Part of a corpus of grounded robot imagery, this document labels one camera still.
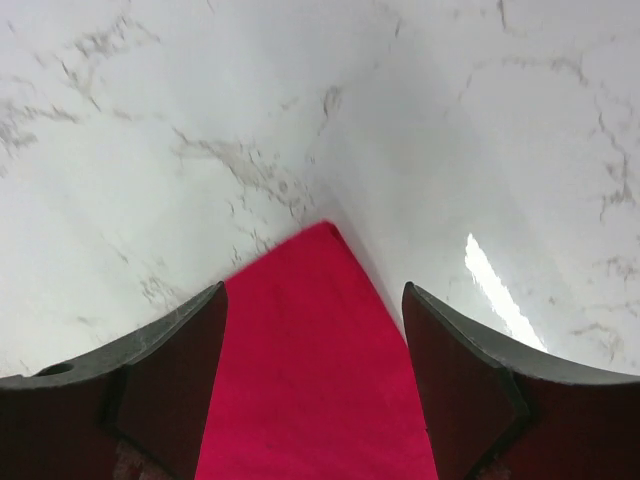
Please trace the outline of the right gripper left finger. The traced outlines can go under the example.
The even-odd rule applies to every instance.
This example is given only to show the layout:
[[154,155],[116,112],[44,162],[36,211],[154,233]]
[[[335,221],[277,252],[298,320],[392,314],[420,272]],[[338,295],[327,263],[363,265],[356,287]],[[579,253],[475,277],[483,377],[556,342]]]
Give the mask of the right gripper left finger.
[[227,307],[218,283],[91,352],[3,378],[2,478],[194,478]]

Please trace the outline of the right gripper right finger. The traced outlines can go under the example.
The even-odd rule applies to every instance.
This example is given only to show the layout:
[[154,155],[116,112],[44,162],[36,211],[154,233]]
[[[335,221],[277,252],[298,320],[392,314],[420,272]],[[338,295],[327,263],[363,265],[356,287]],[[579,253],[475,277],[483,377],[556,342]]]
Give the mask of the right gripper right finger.
[[635,479],[639,379],[536,350],[406,284],[402,315],[442,479]]

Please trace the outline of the red t shirt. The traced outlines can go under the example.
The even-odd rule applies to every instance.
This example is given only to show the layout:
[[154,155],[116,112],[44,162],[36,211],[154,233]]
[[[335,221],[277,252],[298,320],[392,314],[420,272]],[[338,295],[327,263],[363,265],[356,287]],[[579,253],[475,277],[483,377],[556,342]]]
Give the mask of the red t shirt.
[[200,479],[432,479],[408,349],[329,222],[226,284]]

